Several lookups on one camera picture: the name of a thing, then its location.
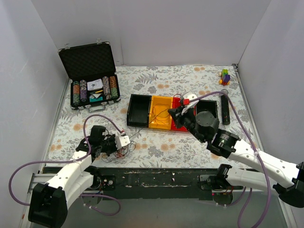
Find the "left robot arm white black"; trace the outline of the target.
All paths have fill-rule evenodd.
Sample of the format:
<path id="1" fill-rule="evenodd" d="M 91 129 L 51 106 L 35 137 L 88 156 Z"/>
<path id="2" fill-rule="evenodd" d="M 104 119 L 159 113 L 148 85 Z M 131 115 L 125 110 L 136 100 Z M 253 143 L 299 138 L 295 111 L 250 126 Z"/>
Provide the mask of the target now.
<path id="1" fill-rule="evenodd" d="M 103 126 L 93 126 L 91 134 L 83 139 L 66 164 L 46 183 L 38 183 L 32 192 L 28 220 L 47 228 L 60 228 L 68 209 L 86 190 L 114 190 L 116 177 L 103 175 L 92 166 L 100 154 L 110 155 L 130 143 L 126 135 L 106 134 Z"/>

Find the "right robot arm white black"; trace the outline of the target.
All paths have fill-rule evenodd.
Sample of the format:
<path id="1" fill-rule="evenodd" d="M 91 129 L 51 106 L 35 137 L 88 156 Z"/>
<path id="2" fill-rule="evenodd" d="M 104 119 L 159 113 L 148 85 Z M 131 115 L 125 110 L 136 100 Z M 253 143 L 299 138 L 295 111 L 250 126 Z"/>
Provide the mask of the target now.
<path id="1" fill-rule="evenodd" d="M 263 151 L 255 152 L 252 146 L 239 136 L 219 129 L 219 120 L 212 113 L 203 111 L 197 115 L 183 107 L 169 109 L 168 113 L 178 127 L 184 126 L 199 142 L 207 144 L 207 150 L 219 157 L 240 162 L 252 170 L 246 171 L 222 164 L 214 180 L 225 189 L 243 186 L 269 192 L 283 202 L 296 207 L 304 206 L 304 164 L 291 163 Z"/>

